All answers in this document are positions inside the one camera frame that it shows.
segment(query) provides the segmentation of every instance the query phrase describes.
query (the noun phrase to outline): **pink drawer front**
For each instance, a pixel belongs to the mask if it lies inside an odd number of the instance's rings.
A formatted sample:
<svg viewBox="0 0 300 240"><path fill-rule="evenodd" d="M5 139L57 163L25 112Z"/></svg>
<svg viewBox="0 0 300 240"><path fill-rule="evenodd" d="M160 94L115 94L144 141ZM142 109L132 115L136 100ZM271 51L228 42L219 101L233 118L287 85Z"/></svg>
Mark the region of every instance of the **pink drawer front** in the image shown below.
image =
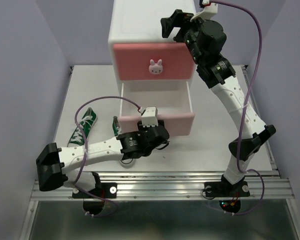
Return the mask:
<svg viewBox="0 0 300 240"><path fill-rule="evenodd" d="M188 136L195 119L193 112L180 114L158 114L158 120L164 120L164 127L171 137ZM138 131L141 116L120 116L118 122L123 133Z"/></svg>
<svg viewBox="0 0 300 240"><path fill-rule="evenodd" d="M194 71L184 43L120 43L113 52L122 81L189 80Z"/></svg>

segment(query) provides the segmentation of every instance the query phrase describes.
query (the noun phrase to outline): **drawer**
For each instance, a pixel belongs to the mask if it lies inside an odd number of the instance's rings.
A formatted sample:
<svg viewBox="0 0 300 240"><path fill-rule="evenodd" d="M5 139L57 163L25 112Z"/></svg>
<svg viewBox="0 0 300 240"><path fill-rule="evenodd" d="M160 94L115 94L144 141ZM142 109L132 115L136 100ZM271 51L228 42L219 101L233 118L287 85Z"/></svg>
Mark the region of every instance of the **drawer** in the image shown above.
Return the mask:
<svg viewBox="0 0 300 240"><path fill-rule="evenodd" d="M117 43L117 76L131 80L190 80L194 61L184 43Z"/></svg>
<svg viewBox="0 0 300 240"><path fill-rule="evenodd" d="M164 121L170 136L190 134L195 114L187 81L125 81L122 83L121 96L135 101L143 108L157 107L157 117ZM137 131L141 116L134 105L122 100L118 121L123 133Z"/></svg>

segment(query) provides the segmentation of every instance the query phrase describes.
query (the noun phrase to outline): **black mounting bracket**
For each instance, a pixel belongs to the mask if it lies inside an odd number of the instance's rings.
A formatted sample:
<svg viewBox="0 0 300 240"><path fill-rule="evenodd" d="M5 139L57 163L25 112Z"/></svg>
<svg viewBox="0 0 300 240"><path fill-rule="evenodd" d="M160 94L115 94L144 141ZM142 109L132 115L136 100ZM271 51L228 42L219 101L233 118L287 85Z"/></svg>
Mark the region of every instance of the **black mounting bracket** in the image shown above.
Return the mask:
<svg viewBox="0 0 300 240"><path fill-rule="evenodd" d="M221 181L205 182L204 191L207 198L232 198L236 193L241 198L250 197L249 186L244 178L232 185L222 176Z"/></svg>
<svg viewBox="0 0 300 240"><path fill-rule="evenodd" d="M97 197L103 199L115 199L117 198L117 189L118 184L116 182L101 182L99 174L93 172L92 175L94 176L95 180L95 188L90 190L89 193L95 195ZM73 199L93 199L92 196L82 192L79 190L78 193L72 192Z"/></svg>

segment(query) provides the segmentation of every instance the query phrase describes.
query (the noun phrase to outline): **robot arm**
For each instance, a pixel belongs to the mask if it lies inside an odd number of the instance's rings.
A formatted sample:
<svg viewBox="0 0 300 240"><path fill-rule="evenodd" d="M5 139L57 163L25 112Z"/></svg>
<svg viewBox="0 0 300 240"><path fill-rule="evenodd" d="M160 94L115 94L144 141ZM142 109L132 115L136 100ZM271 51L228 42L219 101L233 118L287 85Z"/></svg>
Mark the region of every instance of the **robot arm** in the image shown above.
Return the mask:
<svg viewBox="0 0 300 240"><path fill-rule="evenodd" d="M123 133L109 140L90 144L85 166L105 161L147 157L153 149L169 138L168 131L161 125L143 131ZM40 191L51 191L61 186L74 188L84 154L84 146L57 148L56 143L48 144L36 159ZM76 184L90 191L98 182L96 175L83 172Z"/></svg>
<svg viewBox="0 0 300 240"><path fill-rule="evenodd" d="M197 15L179 9L175 10L171 17L161 19L162 37L168 38L174 27L180 28L173 40L186 44L192 59L197 64L196 71L199 76L223 103L239 130L245 107L245 95L232 65L220 54L227 39L223 27L218 22L209 20L216 14L217 7L214 4L204 8L204 11ZM267 126L259 118L250 103L246 107L239 154L239 166L243 171L247 169L254 153L276 132L273 125ZM205 183L205 187L210 187L210 191L206 192L209 198L232 197L234 193L242 189L243 185L247 184L243 181L245 174L241 173L237 167L238 139L229 144L229 150L230 162L221 182ZM240 193L241 197L249 195L246 192Z"/></svg>

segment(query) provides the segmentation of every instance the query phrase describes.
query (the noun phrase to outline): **purple cable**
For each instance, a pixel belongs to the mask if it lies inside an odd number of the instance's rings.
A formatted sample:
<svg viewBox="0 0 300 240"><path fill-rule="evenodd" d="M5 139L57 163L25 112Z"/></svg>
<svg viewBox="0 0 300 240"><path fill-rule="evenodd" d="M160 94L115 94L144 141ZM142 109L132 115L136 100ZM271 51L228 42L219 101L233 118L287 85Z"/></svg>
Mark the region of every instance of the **purple cable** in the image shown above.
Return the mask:
<svg viewBox="0 0 300 240"><path fill-rule="evenodd" d="M93 195L93 194L91 194L90 192L84 190L83 188L81 188L80 186L77 185L77 182L78 182L78 180L80 179L80 176L81 176L81 174L82 174L82 171L83 171L83 169L84 169L84 167L85 167L85 164L86 164L86 161L87 161L87 152L88 152L88 140L87 140L87 136L86 136L85 131L83 130L83 128L82 128L82 127L80 126L80 124L78 123L78 114L79 114L80 110L83 109L86 105L88 105L88 104L90 104L90 103L92 103L92 102L95 102L95 101L97 101L97 100L102 100L102 99L122 99L122 100L125 100L125 101L127 101L127 102L129 102L129 103L135 105L135 106L138 108L138 110L141 108L141 107L140 107L138 104L136 104L134 101L131 101L130 99L127 99L127 98L125 98L125 97L121 97L121 96L102 96L102 97L97 97L97 98L94 98L94 99L92 99L92 100L90 100L90 101L87 101L85 104L83 104L81 107L78 108L78 110L76 111L76 113L75 113L75 115L74 115L74 122L75 122L75 125L76 125L77 128L80 130L80 132L82 133L82 137L83 137L83 140L84 140L84 148L85 148L85 152L84 152L84 155L83 155L82 164L81 164L79 173L78 173L78 175L76 176L76 179L74 180L73 185L74 185L78 190L80 190L81 192L83 192L83 193L85 193L85 194L87 194L87 195L89 195L89 196L91 196L91 197L93 197L93 198L95 198L95 199L99 199L99 200L101 200L101 201L105 201L105 202L108 202L108 203L111 203L111 204L115 205L115 210L112 211L111 213L105 214L105 215L94 215L94 216L93 216L94 218L100 218L100 217L110 216L110 215L114 214L114 213L118 210L118 208L119 208L119 205L118 205L116 202L111 201L111 200L106 199L106 198L102 198L102 197Z"/></svg>
<svg viewBox="0 0 300 240"><path fill-rule="evenodd" d="M244 172L241 168L240 168L240 150L241 150L241 141L242 141L242 133L244 130L244 122L245 122L245 118L246 118L246 112L247 112L247 104L248 104L248 100L252 91L252 87L255 83L256 80L256 76L257 76L257 71L259 68L259 62L260 62L260 57L261 57L261 51L262 51L262 31L261 31L261 27L260 27L260 23L258 21L258 19L256 18L256 16L247 8L244 8L242 6L236 5L236 4L232 4L232 3L228 3L228 2L224 2L224 1L219 1L219 0L212 0L210 1L211 3L215 3L215 4L221 4L221 5L225 5L228 7L232 7L232 8L236 8L236 9L240 9L244 12L246 12L247 14L249 14L252 19L255 22L255 25L257 27L258 30L258 34L259 34L259 48L258 48L258 54L257 54L257 58L256 58L256 63L255 63L255 68L254 68L254 72L253 72L253 76L251 79L251 83L248 87L248 91L246 93L245 99L244 99L244 103L243 103L243 111L242 111L242 118L241 118L241 123L240 123L240 128L239 128L239 136L238 136L238 147L237 147L237 153L236 153L236 166L238 168L238 170L245 174L246 172ZM247 172L255 172L261 179L261 183L262 183L262 193L261 193L261 197L260 200L258 201L258 203L251 208L248 211L245 212L241 212L241 213L236 213L235 215L245 215L248 214L250 212L252 212L253 210L255 210L261 203L262 199L264 198L265 195L265 182L264 179L262 178L261 174L255 170L255 169L248 169Z"/></svg>
<svg viewBox="0 0 300 240"><path fill-rule="evenodd" d="M85 104L83 104L81 107L78 108L78 110L76 111L75 115L74 115L74 123L75 125L78 127L78 129L80 130L80 132L82 133L82 136L83 136L83 140L84 140L84 148L86 151L88 151L88 141L87 141L87 136L85 134L85 131L81 128L80 124L78 123L78 114L80 112L81 109L83 109L85 106L87 106L88 104L92 103L92 102L95 102L95 101L98 101L98 100L101 100L101 99L122 99L122 100L125 100L133 105L135 105L138 110L141 108L138 104L136 104L134 101L131 101L130 99L127 99L125 97L121 97L121 96L101 96L101 97L97 97L97 98L94 98L90 101L87 101ZM76 176L76 179L74 180L74 184L76 184L82 174L82 171L84 169L84 166L86 164L86 160L87 160L87 152L84 152L84 155L83 155L83 159L82 159L82 165L80 167L80 170L79 170L79 173L78 173L78 176Z"/></svg>

